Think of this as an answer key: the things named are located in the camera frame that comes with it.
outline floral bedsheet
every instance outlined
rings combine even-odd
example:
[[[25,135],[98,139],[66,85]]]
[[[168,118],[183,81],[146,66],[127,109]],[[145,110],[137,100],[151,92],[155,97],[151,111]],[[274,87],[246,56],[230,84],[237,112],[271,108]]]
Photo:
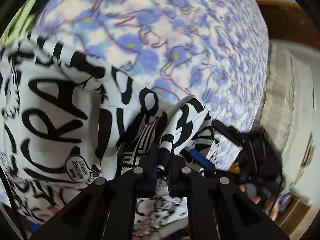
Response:
[[[212,118],[252,126],[268,57],[255,0],[50,0],[34,31],[107,60],[173,103],[194,94]],[[228,169],[239,149],[220,142],[208,158]]]

